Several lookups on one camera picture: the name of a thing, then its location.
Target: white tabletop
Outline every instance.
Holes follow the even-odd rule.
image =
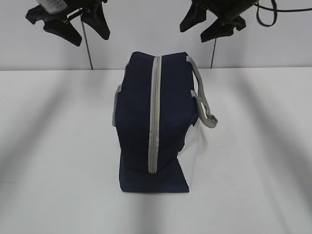
[[[123,71],[0,72],[0,234],[312,233],[312,68],[201,70],[189,194],[119,188]]]

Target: bag handle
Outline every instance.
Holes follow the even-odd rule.
[[[186,57],[186,61],[191,64],[193,72],[198,82],[198,94],[194,90],[191,90],[192,97],[196,98],[198,116],[206,127],[214,128],[216,127],[218,120],[214,115],[210,113],[210,107],[205,96],[204,85],[200,73],[198,71],[198,68],[196,67],[194,60],[190,56]]]

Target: zipper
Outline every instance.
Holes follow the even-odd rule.
[[[152,69],[150,135],[148,147],[148,172],[157,172],[159,148],[159,119],[160,119],[160,81],[162,57],[154,58]]]

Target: gray strap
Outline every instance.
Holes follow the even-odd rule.
[[[214,115],[210,113],[210,107],[208,105],[208,101],[205,96],[204,85],[200,73],[198,71],[198,68],[196,67],[194,60],[190,56],[186,57],[186,61],[191,64],[193,72],[198,82],[198,95],[194,90],[191,90],[192,97],[196,98],[198,116],[206,127],[214,128],[218,123],[218,120]]]
[[[121,85],[118,86],[117,90],[116,90],[116,93],[115,93],[115,100],[114,100],[114,110],[113,110],[113,126],[116,127],[116,124],[115,124],[115,115],[116,115],[116,107],[117,107],[117,99],[118,99],[118,93],[121,92]]]

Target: navy blue bag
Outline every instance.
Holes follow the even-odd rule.
[[[186,167],[178,155],[198,117],[209,128],[217,124],[210,114],[200,74],[187,53],[154,57],[134,52],[117,89],[113,114],[121,147],[122,191],[189,192],[183,171]],[[191,157],[186,154],[183,162]]]

